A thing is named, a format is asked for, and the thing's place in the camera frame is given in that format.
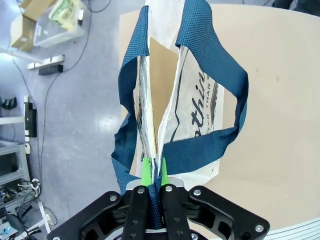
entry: cardboard box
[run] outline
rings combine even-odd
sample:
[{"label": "cardboard box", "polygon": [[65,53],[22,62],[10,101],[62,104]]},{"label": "cardboard box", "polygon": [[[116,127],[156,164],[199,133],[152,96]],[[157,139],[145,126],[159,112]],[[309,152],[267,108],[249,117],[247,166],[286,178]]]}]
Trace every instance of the cardboard box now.
[{"label": "cardboard box", "polygon": [[20,7],[24,9],[22,13],[28,19],[37,21],[37,19],[45,13],[47,8],[52,6],[57,0],[24,0]]},{"label": "cardboard box", "polygon": [[11,22],[10,26],[10,46],[21,49],[22,51],[31,51],[34,43],[34,35],[36,29],[36,22],[25,16],[19,16]]}]

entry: blue bag handle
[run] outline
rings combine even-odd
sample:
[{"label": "blue bag handle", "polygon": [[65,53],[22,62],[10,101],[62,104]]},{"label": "blue bag handle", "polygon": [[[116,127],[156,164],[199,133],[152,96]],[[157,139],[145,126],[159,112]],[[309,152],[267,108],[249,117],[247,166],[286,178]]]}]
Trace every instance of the blue bag handle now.
[{"label": "blue bag handle", "polygon": [[128,114],[119,131],[114,135],[114,151],[111,158],[122,194],[125,193],[129,182],[139,179],[129,174],[135,157],[138,133],[133,91],[136,87],[138,57],[149,56],[148,8],[149,6],[144,6],[140,11],[118,76],[120,104],[126,108]]},{"label": "blue bag handle", "polygon": [[200,68],[237,99],[234,126],[206,135],[164,144],[169,175],[188,173],[221,158],[244,125],[249,90],[247,72],[221,45],[214,27],[212,10],[205,0],[185,0],[175,45],[186,46]]}]

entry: black device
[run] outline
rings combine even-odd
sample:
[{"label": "black device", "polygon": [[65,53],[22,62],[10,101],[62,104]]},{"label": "black device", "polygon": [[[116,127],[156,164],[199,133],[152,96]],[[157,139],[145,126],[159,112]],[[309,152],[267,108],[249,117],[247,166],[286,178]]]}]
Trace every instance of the black device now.
[{"label": "black device", "polygon": [[124,195],[109,191],[54,229],[48,240],[206,240],[190,230],[187,219],[224,240],[262,240],[270,230],[267,220],[223,198],[204,186],[187,191],[166,184],[160,190],[163,229],[148,230],[152,215],[146,186]]},{"label": "black device", "polygon": [[63,72],[64,72],[64,66],[61,64],[44,66],[39,68],[40,76],[46,76],[51,74],[63,73]]},{"label": "black device", "polygon": [[33,106],[31,102],[24,102],[25,130],[29,131],[29,135],[26,135],[29,138],[37,137],[37,109],[34,109]]}]

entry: beige table surface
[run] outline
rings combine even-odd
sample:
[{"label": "beige table surface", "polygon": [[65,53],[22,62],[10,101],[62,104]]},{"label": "beige table surface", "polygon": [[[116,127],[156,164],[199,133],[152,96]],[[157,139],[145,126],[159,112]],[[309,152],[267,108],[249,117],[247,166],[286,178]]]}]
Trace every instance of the beige table surface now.
[{"label": "beige table surface", "polygon": [[[212,4],[224,48],[248,72],[244,127],[206,187],[260,215],[271,229],[320,216],[320,17]],[[119,22],[121,64],[139,11]],[[236,100],[224,94],[223,127]]]}]

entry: plastic container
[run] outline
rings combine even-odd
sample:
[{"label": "plastic container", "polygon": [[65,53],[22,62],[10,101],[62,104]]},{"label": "plastic container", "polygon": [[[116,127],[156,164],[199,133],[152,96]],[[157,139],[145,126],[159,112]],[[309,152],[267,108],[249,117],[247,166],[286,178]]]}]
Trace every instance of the plastic container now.
[{"label": "plastic container", "polygon": [[74,15],[75,24],[72,30],[61,27],[57,22],[49,19],[51,9],[48,9],[37,21],[34,33],[34,46],[48,48],[65,41],[81,37],[85,31],[78,24],[81,7],[78,5]]}]

